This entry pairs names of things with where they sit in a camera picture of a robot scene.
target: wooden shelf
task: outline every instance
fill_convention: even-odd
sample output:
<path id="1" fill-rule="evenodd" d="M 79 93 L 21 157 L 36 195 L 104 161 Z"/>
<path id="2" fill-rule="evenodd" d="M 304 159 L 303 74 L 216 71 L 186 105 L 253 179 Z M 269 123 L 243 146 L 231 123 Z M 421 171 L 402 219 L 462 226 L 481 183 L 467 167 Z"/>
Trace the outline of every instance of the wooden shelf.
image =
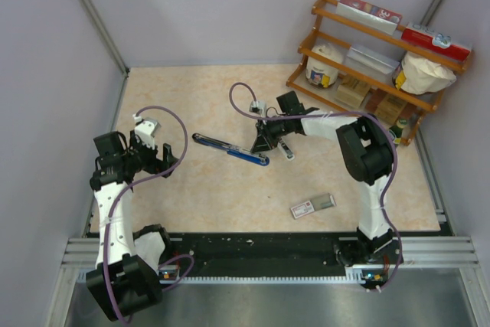
<path id="1" fill-rule="evenodd" d="M 454 60 L 450 60 L 444 56 L 435 54 L 432 51 L 428 51 L 428 50 L 423 49 L 421 47 L 417 47 L 415 45 L 409 44 L 408 42 L 401 40 L 398 37 L 391 36 L 389 34 L 385 34 L 381 31 L 378 31 L 378 30 L 375 30 L 373 28 L 369 28 L 368 26 L 364 26 L 360 23 L 357 23 L 356 21 L 352 21 L 348 18 L 342 17 L 342 16 L 337 15 L 335 13 L 332 13 L 330 11 L 327 11 L 327 10 L 325 10 L 325 6 L 327 4 L 336 6 L 338 4 L 338 1 L 337 0 L 317 0 L 315 2 L 315 4 L 313 5 L 312 14 L 316 15 L 316 20 L 315 20 L 315 23 L 313 25 L 313 29 L 311 30 L 311 32 L 308 34 L 308 36 L 306 36 L 306 38 L 299 45 L 298 52 L 300 54 L 303 54 L 303 58 L 302 58 L 301 63 L 299 64 L 298 68 L 296 68 L 296 70 L 292 73 L 292 75 L 286 81 L 286 85 L 290 86 L 292 88 L 295 88 L 296 90 L 298 90 L 302 93 L 305 93 L 305 94 L 317 99 L 318 101 L 333 107 L 334 109 L 337 109 L 340 111 L 346 110 L 343 106 L 339 106 L 337 103 L 324 98 L 320 93 L 316 93 L 314 91 L 306 89 L 305 87 L 300 86 L 299 84 L 295 83 L 295 79 L 306 68 L 306 63 L 308 62 L 308 58 L 312 57 L 316 60 L 321 61 L 322 63 L 330 65 L 330 66 L 344 72 L 345 74 L 350 74 L 353 77 L 358 78 L 359 80 L 363 80 L 364 82 L 371 85 L 371 90 L 380 89 L 380 90 L 383 90 L 383 91 L 385 91 L 391 95 L 399 97 L 402 100 L 405 100 L 408 103 L 411 103 L 417 107 L 416 123 L 415 123 L 414 127 L 412 128 L 412 130 L 410 131 L 408 138 L 402 139 L 402 143 L 404 145 L 410 144 L 413 137 L 417 133 L 417 130 L 418 130 L 423 118 L 426 116 L 426 114 L 427 113 L 433 113 L 434 111 L 437 110 L 437 108 L 438 108 L 438 106 L 439 106 L 439 104 L 443 98 L 444 90 L 441 90 L 437 93 L 433 93 L 431 102 L 427 102 L 427 101 L 421 99 L 419 95 L 413 95 L 411 93 L 406 93 L 402 90 L 398 90 L 397 88 L 395 88 L 393 86 L 382 83 L 379 80 L 375 80 L 374 78 L 369 77 L 369 76 L 367 76 L 367 75 L 365 75 L 365 74 L 363 74 L 363 73 L 361 73 L 355 69 L 347 67 L 344 64 L 337 63 L 331 59 L 328 59 L 327 57 L 323 57 L 322 55 L 315 53 L 314 51 L 312 51 L 312 49 L 315 46 L 315 43 L 316 43 L 318 38 L 327 40 L 327 41 L 332 42 L 334 44 L 337 44 L 341 47 L 344 47 L 346 49 L 349 49 L 351 47 L 351 44 L 349 44 L 348 42 L 345 42 L 339 38 L 335 38 L 334 36 L 331 36 L 330 34 L 327 34 L 325 32 L 321 32 L 320 26 L 322 24 L 322 19 L 324 17 L 329 18 L 333 21 L 342 23 L 343 25 L 346 25 L 350 28 L 354 28 L 358 31 L 364 32 L 365 34 L 369 34 L 375 38 L 386 41 L 389 44 L 401 47 L 406 51 L 410 51 L 412 53 L 418 54 L 418 55 L 425 57 L 426 59 L 429 59 L 435 63 L 442 64 L 445 67 L 448 67 L 449 69 L 454 70 L 457 74 L 462 74 L 466 71 L 466 69 L 469 66 L 469 63 L 471 62 L 473 53 L 470 53 L 470 55 L 462 63 L 459 63 L 459 62 L 454 61 Z M 397 26 L 398 31 L 403 31 L 404 29 L 405 29 L 405 27 L 403 25 Z"/>
<path id="2" fill-rule="evenodd" d="M 317 0 L 316 5 L 321 5 L 323 4 L 322 7 L 318 7 L 313 5 L 312 13 L 314 15 L 320 15 L 322 17 L 330 18 L 333 21 L 342 23 L 343 25 L 347 25 L 350 28 L 354 28 L 358 31 L 364 32 L 365 34 L 370 34 L 371 36 L 375 38 L 379 38 L 380 40 L 386 41 L 392 45 L 401 47 L 405 49 L 406 51 L 410 51 L 412 53 L 418 54 L 422 57 L 425 57 L 435 63 L 439 63 L 444 65 L 445 67 L 448 67 L 451 70 L 454 70 L 456 73 L 464 73 L 466 70 L 466 63 L 470 60 L 470 57 L 467 57 L 466 60 L 462 63 L 458 63 L 457 61 L 450 60 L 442 55 L 435 54 L 432 51 L 429 51 L 427 49 L 424 49 L 422 47 L 418 47 L 415 45 L 412 45 L 404 40 L 401 40 L 400 38 L 396 38 L 394 36 L 390 36 L 389 34 L 385 34 L 384 32 L 375 30 L 373 28 L 370 28 L 368 26 L 364 26 L 360 23 L 357 23 L 356 21 L 352 21 L 351 19 L 348 19 L 346 17 L 342 17 L 341 15 L 337 15 L 335 13 L 332 13 L 330 11 L 325 10 L 323 7 L 325 6 L 326 3 L 330 3 L 333 5 L 337 5 L 338 1 L 337 0 Z M 403 31 L 405 29 L 404 26 L 399 25 L 398 26 L 398 31 Z"/>

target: metal corner post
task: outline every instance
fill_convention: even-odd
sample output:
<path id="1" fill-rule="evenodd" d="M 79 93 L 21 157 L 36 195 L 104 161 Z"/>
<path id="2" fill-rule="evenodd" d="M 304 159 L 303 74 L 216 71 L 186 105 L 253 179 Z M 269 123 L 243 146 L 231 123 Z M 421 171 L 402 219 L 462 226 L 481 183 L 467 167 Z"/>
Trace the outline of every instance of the metal corner post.
<path id="1" fill-rule="evenodd" d="M 95 8 L 95 5 L 93 5 L 92 0 L 80 0 L 80 4 L 82 5 L 83 9 L 87 13 L 90 22 L 94 26 L 97 34 L 100 37 L 100 40 L 105 45 L 111 58 L 114 60 L 114 63 L 116 63 L 117 67 L 121 70 L 121 73 L 123 75 L 127 75 L 129 72 L 129 68 L 124 62 L 123 57 L 121 56 L 116 45 L 114 44 L 114 41 L 111 38 L 109 32 L 107 31 L 107 28 L 103 23 L 103 20 L 99 15 L 99 12 Z"/>

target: beige floor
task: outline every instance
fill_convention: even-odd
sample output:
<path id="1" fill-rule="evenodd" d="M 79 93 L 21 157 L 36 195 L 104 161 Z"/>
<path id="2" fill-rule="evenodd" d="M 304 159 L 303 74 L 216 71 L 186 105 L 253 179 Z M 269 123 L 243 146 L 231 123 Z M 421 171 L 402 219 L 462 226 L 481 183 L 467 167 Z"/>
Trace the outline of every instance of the beige floor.
<path id="1" fill-rule="evenodd" d="M 240 65 L 133 68 L 119 114 L 118 130 L 129 135 L 132 114 L 148 105 L 176 112 L 189 133 L 188 154 L 167 179 L 135 188 L 132 227 L 160 223 L 172 232 L 232 231 L 353 231 L 358 224 L 358 183 L 345 169 L 340 148 L 326 139 L 289 135 L 286 142 L 296 154 L 287 162 L 278 150 L 268 152 L 267 167 L 228 156 L 191 140 L 202 133 L 239 146 L 251 147 L 255 121 L 240 116 L 228 102 L 236 81 L 247 82 L 259 100 L 276 106 L 276 97 L 289 91 L 284 82 L 296 66 Z M 251 97 L 236 90 L 235 99 L 247 110 Z M 319 106 L 299 93 L 305 107 Z M 170 116 L 148 111 L 143 116 L 161 124 L 157 139 L 170 143 L 180 155 L 180 126 Z M 414 144 L 400 147 L 399 171 L 389 194 L 388 214 L 403 231 L 436 231 L 439 225 Z M 289 208 L 316 195 L 331 192 L 337 207 L 298 220 Z M 98 228 L 98 216 L 93 230 Z"/>

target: red and white box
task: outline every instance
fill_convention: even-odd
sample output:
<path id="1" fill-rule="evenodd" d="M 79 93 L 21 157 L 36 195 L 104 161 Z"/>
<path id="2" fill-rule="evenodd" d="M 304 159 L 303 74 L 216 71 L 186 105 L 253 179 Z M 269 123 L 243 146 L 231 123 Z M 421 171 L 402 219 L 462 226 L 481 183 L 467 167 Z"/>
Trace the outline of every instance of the red and white box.
<path id="1" fill-rule="evenodd" d="M 464 61 L 469 53 L 472 52 L 471 45 L 454 41 L 450 36 L 413 22 L 407 25 L 407 28 L 401 34 L 401 38 L 406 42 L 458 61 Z"/>
<path id="2" fill-rule="evenodd" d="M 315 212 L 315 209 L 313 208 L 312 202 L 306 201 L 294 207 L 291 207 L 291 212 L 292 216 L 296 219 Z"/>
<path id="3" fill-rule="evenodd" d="M 335 13 L 387 34 L 395 32 L 402 18 L 402 15 L 394 11 L 388 11 L 362 0 L 340 0 Z"/>

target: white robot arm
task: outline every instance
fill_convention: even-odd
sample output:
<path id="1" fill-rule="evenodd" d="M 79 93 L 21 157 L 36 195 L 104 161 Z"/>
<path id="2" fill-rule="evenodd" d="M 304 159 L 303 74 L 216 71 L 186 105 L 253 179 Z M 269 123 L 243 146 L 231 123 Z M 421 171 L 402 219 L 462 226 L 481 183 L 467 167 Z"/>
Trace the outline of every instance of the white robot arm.
<path id="1" fill-rule="evenodd" d="M 368 118 L 328 116 L 329 113 L 315 108 L 306 110 L 293 91 L 279 96 L 277 101 L 283 116 L 323 117 L 259 120 L 256 123 L 257 138 L 251 152 L 274 149 L 278 140 L 291 132 L 338 142 L 349 174 L 359 182 L 359 248 L 362 249 L 364 259 L 375 257 L 393 239 L 393 231 L 380 203 L 381 192 L 387 184 L 393 164 L 393 153 L 386 136 Z M 262 109 L 266 109 L 264 102 L 254 101 L 250 105 L 250 112 L 261 113 Z"/>
<path id="2" fill-rule="evenodd" d="M 317 110 L 310 114 L 323 114 Z M 333 116 L 325 118 L 301 119 L 301 124 L 305 135 L 318 136 L 338 142 L 337 129 L 356 123 L 358 118 L 352 116 Z M 382 237 L 389 230 L 390 226 L 386 222 L 383 212 L 381 211 L 380 196 L 388 176 L 383 175 L 369 185 L 365 181 L 359 182 L 359 193 L 361 195 L 361 218 L 359 220 L 359 230 L 369 239 L 373 240 Z"/>
<path id="3" fill-rule="evenodd" d="M 157 159 L 155 133 L 160 125 L 156 120 L 140 116 L 134 116 L 134 120 L 136 127 L 130 132 L 129 144 L 120 132 L 110 132 L 93 140 L 99 157 L 90 187 L 100 214 L 100 233 L 105 233 L 106 226 L 109 226 L 107 221 L 110 221 L 110 226 L 106 239 L 100 238 L 96 269 L 87 274 L 87 288 L 112 321 L 117 319 L 117 315 L 104 279 L 104 245 L 109 249 L 107 266 L 113 294 L 124 316 L 162 300 L 158 265 L 172 258 L 173 253 L 170 237 L 161 225 L 150 225 L 134 234 L 132 232 L 132 191 L 126 189 L 135 174 L 141 170 L 149 174 L 163 173 L 177 162 L 167 144 L 163 145 L 163 159 Z M 110 208 L 122 192 L 116 210 L 110 216 Z"/>

